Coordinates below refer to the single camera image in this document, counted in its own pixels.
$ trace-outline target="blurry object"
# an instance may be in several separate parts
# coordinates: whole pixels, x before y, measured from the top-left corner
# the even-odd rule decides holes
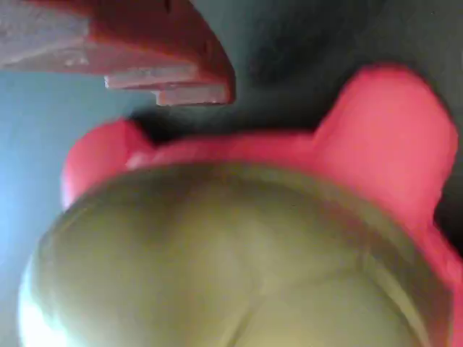
[[[104,124],[65,164],[23,341],[461,347],[463,263],[433,223],[457,145],[400,67],[358,73],[315,134],[156,143]]]
[[[0,67],[97,74],[161,105],[231,103],[234,70],[188,0],[3,0]]]

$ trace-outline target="red ear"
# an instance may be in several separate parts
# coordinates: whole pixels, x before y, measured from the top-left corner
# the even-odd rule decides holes
[[[63,206],[68,208],[89,188],[122,174],[134,153],[150,152],[155,147],[131,121],[122,119],[93,129],[76,142],[64,163]]]
[[[315,135],[315,162],[407,226],[432,221],[458,135],[432,90],[398,67],[363,69]]]

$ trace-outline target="olive green object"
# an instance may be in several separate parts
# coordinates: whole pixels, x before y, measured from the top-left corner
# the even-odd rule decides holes
[[[133,171],[78,201],[25,273],[27,347],[444,347],[451,296],[406,234],[318,179]]]

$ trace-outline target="red plastic piece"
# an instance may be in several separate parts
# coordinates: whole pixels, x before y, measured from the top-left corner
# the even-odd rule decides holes
[[[296,169],[351,189],[388,211],[454,294],[452,347],[463,346],[463,263],[434,226],[458,135],[432,90],[407,69],[363,69],[314,134],[196,137],[152,145],[130,121],[93,130],[64,168],[64,205],[127,170],[246,162]]]
[[[234,101],[234,70],[188,0],[4,0],[0,34],[0,67],[101,74],[161,104]]]

